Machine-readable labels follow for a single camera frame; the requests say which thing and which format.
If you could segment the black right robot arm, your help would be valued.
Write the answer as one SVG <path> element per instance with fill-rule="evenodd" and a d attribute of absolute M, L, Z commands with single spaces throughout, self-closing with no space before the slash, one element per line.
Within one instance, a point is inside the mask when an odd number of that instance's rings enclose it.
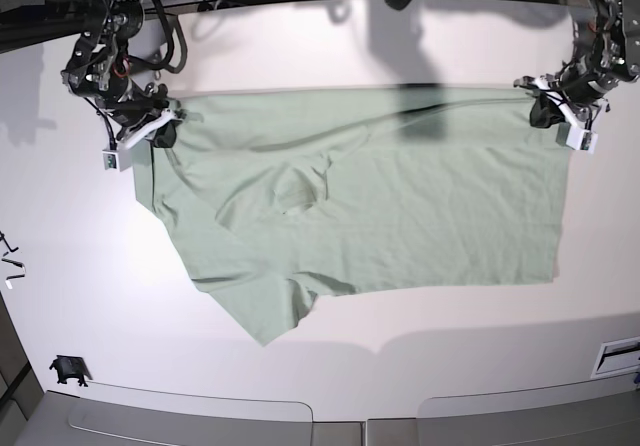
<path fill-rule="evenodd" d="M 144 0 L 87 0 L 88 12 L 66 67 L 61 71 L 69 92 L 84 99 L 106 128 L 112 151 L 148 141 L 170 149 L 185 118 L 180 103 L 161 83 L 140 87 L 133 73 L 177 74 L 186 65 L 188 49 L 177 20 L 170 21 L 161 0 L 150 0 L 164 33 L 166 51 L 158 60 L 137 57 L 129 41 L 145 21 Z"/>

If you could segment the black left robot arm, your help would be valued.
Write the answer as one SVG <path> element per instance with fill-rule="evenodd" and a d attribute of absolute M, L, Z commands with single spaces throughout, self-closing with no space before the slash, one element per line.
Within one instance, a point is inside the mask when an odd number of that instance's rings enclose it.
<path fill-rule="evenodd" d="M 610 110 L 606 95 L 639 79 L 639 0 L 589 0 L 593 17 L 575 31 L 571 59 L 553 74 L 514 82 L 535 98 L 530 125 L 575 122 L 590 131 Z"/>

